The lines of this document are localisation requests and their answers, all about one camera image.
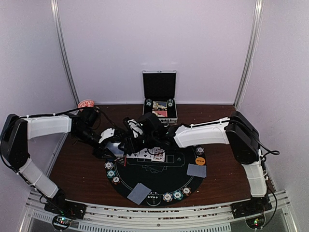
black poker mat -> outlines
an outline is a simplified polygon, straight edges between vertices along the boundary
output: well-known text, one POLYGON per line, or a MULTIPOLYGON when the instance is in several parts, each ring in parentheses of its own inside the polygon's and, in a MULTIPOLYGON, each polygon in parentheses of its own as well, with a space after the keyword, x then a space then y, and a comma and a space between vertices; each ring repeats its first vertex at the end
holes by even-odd
POLYGON ((203 178, 187 175, 188 164, 196 164, 197 157, 205 154, 197 154, 197 147, 177 148, 166 152, 165 162, 151 161, 148 159, 126 159, 126 166, 113 162, 115 176, 120 182, 115 184, 110 179, 114 189, 123 197, 127 198, 129 193, 138 184, 142 183, 150 188, 152 192, 145 198, 141 205, 146 206, 168 206, 177 203, 191 195, 202 183, 203 178), (184 187, 191 189, 191 194, 186 196, 182 190, 184 187), (180 191, 183 194, 181 200, 172 198, 170 202, 163 199, 163 194, 180 191))

open metal case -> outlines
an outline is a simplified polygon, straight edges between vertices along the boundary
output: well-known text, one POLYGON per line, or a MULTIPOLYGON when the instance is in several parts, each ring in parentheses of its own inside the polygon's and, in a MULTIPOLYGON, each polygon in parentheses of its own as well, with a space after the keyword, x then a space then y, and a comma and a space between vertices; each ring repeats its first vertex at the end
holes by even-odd
POLYGON ((164 124, 177 122, 176 71, 143 71, 143 114, 155 113, 164 124))

case lid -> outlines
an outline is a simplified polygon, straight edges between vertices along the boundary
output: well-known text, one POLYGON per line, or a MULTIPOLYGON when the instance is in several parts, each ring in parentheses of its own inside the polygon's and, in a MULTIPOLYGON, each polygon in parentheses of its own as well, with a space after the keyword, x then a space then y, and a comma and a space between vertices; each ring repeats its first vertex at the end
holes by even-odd
POLYGON ((145 98, 174 99, 176 71, 143 71, 145 98))

white wall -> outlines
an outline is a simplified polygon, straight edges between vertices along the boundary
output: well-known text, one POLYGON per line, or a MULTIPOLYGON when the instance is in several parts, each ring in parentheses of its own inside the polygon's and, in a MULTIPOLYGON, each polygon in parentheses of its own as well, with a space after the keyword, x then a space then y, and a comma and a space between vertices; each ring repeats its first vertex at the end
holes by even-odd
POLYGON ((309 2, 267 0, 241 111, 269 148, 277 190, 286 189, 302 231, 309 215, 309 2))
MULTIPOLYGON (((0 1, 0 31, 0 128, 10 113, 52 113, 74 107, 50 1, 0 1)), ((29 142, 29 153, 45 172, 59 139, 55 135, 29 142)), ((29 190, 0 162, 0 231, 17 230, 29 190)))
POLYGON ((179 103, 233 103, 255 0, 60 0, 80 100, 143 101, 142 70, 177 70, 179 103))

wood surface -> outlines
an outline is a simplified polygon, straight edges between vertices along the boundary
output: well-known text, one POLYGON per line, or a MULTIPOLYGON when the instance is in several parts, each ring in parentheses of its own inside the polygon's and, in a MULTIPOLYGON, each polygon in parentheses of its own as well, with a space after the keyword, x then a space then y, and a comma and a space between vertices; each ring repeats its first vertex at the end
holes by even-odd
MULTIPOLYGON (((125 117, 137 119, 142 105, 102 105, 101 109, 119 126, 125 117)), ((201 123, 230 116, 232 105, 177 105, 178 122, 201 123)), ((111 127, 102 116, 100 132, 111 127)), ((65 190, 67 199, 126 207, 140 207, 118 194, 108 181, 104 161, 92 155, 92 148, 74 142, 69 135, 60 151, 50 178, 65 190)), ((235 161, 229 145, 204 145, 207 177, 190 197, 171 205, 182 207, 209 205, 244 200, 250 197, 250 187, 243 167, 235 161)))

